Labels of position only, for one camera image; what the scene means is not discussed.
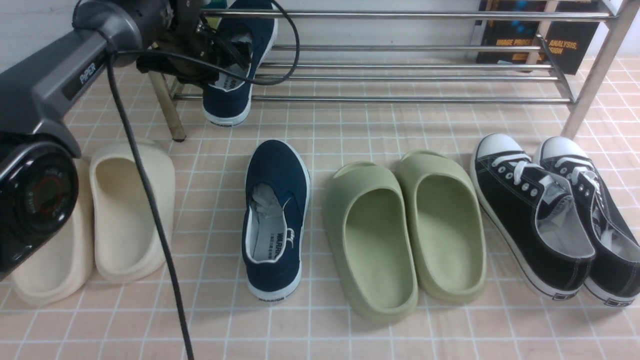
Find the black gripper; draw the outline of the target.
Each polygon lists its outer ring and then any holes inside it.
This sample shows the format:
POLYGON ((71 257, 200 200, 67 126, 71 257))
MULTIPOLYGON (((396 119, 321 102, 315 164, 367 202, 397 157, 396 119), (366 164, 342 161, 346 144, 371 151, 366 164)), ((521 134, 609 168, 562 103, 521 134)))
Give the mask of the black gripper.
MULTIPOLYGON (((230 34, 223 34, 222 30, 215 30, 209 25, 201 14, 201 0, 171 0, 169 4, 173 9, 173 19, 169 28, 159 35, 153 51, 189 57, 217 68, 238 65, 240 71, 249 69, 249 50, 233 43, 230 34)), ((135 66, 140 73, 174 76, 181 84, 209 85, 222 75, 190 60, 164 55, 140 55, 135 66)))

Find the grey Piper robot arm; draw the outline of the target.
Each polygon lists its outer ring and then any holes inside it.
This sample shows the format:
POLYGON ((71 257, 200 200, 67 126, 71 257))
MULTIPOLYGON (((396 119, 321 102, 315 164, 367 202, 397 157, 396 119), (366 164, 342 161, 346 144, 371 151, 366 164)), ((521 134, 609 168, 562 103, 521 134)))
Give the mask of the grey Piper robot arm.
POLYGON ((142 57, 144 69, 195 84, 212 80, 212 64, 250 64, 249 50, 214 30, 199 0, 81 0, 71 32, 0 79, 1 240, 4 280, 71 218, 80 196, 79 144, 64 118, 108 67, 128 66, 157 44, 169 56, 142 57))

